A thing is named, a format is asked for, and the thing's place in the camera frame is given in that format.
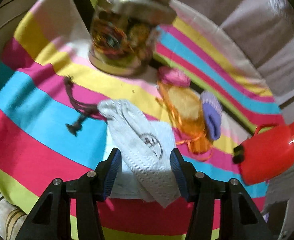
glass jar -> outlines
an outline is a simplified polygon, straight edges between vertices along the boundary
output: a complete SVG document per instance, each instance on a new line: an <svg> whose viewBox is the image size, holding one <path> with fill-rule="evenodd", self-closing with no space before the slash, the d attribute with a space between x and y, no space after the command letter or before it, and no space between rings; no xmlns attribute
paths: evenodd
<svg viewBox="0 0 294 240"><path fill-rule="evenodd" d="M160 36L159 24L171 24L170 0L98 0L90 34L90 62L98 69L130 76L143 72Z"/></svg>

pink knitted item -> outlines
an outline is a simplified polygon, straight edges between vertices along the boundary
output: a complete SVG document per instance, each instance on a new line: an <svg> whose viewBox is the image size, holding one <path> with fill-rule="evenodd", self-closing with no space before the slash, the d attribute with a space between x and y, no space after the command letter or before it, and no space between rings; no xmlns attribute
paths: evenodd
<svg viewBox="0 0 294 240"><path fill-rule="evenodd" d="M158 69L158 78L164 84L178 87L189 87L191 82L190 78L183 71L169 66L162 66Z"/></svg>

beige cloth with brown stripe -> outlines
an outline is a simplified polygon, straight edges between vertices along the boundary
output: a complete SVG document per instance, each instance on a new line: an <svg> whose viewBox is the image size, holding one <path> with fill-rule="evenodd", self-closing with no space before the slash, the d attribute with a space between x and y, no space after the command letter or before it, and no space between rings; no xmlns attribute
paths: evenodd
<svg viewBox="0 0 294 240"><path fill-rule="evenodd" d="M0 194L0 236L4 240L14 240L27 215L17 206L10 204Z"/></svg>

brown drawstring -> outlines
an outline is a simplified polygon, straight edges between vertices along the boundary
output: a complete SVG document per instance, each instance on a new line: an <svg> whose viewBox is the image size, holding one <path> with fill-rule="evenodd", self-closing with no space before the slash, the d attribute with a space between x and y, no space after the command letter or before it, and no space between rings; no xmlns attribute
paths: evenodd
<svg viewBox="0 0 294 240"><path fill-rule="evenodd" d="M66 123L69 132L77 136L77 132L82 129L82 122L86 120L86 118L90 115L98 113L98 107L95 104L86 104L74 99L74 97L72 96L72 87L74 83L72 82L70 76L64 77L64 84L71 105L78 113L80 113L80 116L76 122L74 122L73 124Z"/></svg>

purple knitted item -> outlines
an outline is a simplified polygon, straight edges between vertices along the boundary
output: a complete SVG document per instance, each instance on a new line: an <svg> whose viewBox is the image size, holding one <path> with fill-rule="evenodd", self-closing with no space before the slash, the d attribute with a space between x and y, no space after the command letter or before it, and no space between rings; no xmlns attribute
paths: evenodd
<svg viewBox="0 0 294 240"><path fill-rule="evenodd" d="M210 138L218 140L222 123L222 106L218 99L209 91L202 92L200 99L203 104L204 119Z"/></svg>

